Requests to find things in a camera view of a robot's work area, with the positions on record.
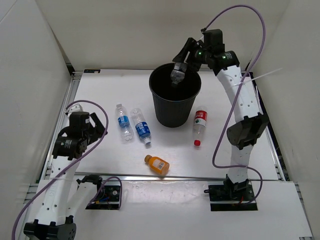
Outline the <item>small clear bottle black label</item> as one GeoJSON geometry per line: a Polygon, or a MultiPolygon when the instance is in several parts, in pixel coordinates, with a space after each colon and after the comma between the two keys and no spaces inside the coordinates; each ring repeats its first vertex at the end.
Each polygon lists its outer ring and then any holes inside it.
{"type": "Polygon", "coordinates": [[[185,73],[187,70],[187,64],[176,62],[173,66],[173,70],[170,74],[171,86],[176,88],[180,82],[182,82],[185,78],[185,73]]]}

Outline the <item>clear bottle light blue label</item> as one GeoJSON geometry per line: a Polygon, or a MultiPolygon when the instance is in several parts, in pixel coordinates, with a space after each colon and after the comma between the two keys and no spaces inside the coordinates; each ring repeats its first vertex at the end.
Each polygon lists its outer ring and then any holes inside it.
{"type": "Polygon", "coordinates": [[[125,143],[132,142],[134,139],[134,132],[130,124],[127,109],[121,103],[117,103],[115,111],[122,139],[125,143]]]}

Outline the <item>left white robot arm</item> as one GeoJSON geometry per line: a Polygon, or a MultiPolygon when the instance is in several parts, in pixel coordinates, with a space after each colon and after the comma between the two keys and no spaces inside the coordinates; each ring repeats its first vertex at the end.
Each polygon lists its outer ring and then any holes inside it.
{"type": "Polygon", "coordinates": [[[23,233],[31,240],[72,240],[76,235],[74,217],[67,213],[71,183],[87,147],[101,139],[106,129],[96,113],[73,112],[69,125],[57,135],[52,151],[49,186],[45,188],[39,215],[25,224],[23,233]]]}

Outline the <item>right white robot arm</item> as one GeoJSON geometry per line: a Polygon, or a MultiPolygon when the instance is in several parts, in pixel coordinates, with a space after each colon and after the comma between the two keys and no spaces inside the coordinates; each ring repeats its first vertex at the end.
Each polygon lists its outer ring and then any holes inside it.
{"type": "Polygon", "coordinates": [[[240,62],[234,51],[226,51],[220,29],[206,30],[203,40],[188,38],[173,58],[172,86],[178,86],[186,71],[199,71],[208,66],[222,84],[231,104],[235,124],[223,128],[231,144],[231,160],[224,181],[224,193],[230,200],[238,199],[249,185],[248,165],[253,146],[264,132],[269,118],[260,113],[257,103],[244,85],[240,62]]]}

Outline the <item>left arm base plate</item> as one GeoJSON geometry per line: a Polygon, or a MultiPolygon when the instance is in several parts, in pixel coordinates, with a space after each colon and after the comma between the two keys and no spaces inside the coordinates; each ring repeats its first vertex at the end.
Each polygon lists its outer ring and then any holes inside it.
{"type": "Polygon", "coordinates": [[[122,205],[122,182],[107,182],[86,210],[119,210],[122,205]]]}

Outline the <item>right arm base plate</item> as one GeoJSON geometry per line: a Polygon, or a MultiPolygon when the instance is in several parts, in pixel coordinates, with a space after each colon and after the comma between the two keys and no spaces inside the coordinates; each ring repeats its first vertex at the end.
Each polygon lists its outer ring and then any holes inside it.
{"type": "Polygon", "coordinates": [[[203,191],[209,195],[210,211],[211,212],[239,212],[239,211],[257,211],[256,201],[251,201],[254,198],[253,187],[250,184],[246,190],[241,190],[231,196],[225,190],[222,184],[209,185],[203,191]]]}

